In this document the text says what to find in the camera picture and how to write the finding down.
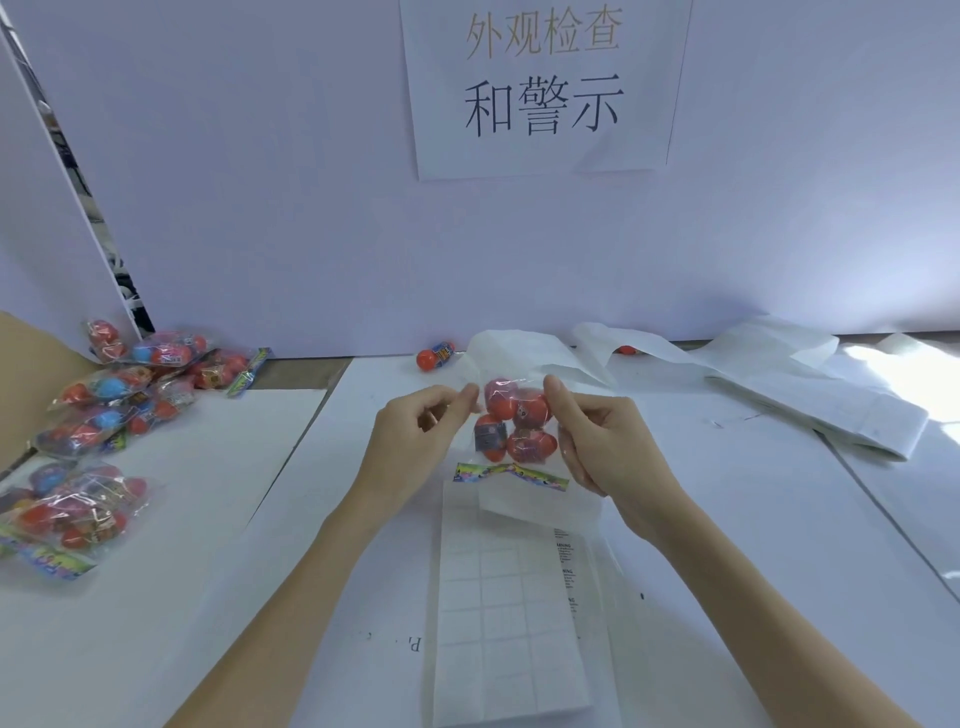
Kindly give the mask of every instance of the white paper sign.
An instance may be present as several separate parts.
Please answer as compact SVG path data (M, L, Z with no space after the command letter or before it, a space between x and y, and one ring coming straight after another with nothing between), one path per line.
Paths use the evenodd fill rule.
M400 0L421 180L666 163L690 0Z

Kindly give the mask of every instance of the hand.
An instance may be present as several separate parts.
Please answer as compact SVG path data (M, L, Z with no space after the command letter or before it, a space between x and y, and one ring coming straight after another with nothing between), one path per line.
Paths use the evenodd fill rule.
M348 498L359 500L377 527L392 518L446 456L453 436L478 411L480 388L459 393L435 384L390 400L376 415L363 463Z
M634 532L656 542L660 520L686 495L627 397L571 393L555 376L543 392L560 423L560 452L574 479L609 495Z

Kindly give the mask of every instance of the brown cardboard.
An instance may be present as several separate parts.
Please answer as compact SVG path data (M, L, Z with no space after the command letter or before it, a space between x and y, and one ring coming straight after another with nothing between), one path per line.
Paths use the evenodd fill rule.
M48 333L0 311L0 472L43 426L47 405L72 379L98 368Z

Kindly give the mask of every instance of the person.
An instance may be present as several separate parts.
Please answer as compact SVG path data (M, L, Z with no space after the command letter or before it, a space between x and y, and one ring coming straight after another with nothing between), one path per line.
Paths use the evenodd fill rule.
M632 400L543 388L580 485L670 562L778 728L917 726L775 590L684 492ZM288 724L327 623L373 536L444 459L478 388L428 387L377 414L353 485L313 545L168 728ZM297 675L299 680L291 681Z

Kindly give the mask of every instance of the person's left hand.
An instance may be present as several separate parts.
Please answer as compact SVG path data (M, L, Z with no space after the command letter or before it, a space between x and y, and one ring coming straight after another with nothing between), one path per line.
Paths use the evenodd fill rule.
M479 411L480 388L441 384L390 400L376 415L350 497L379 520L392 518L446 456L454 435Z

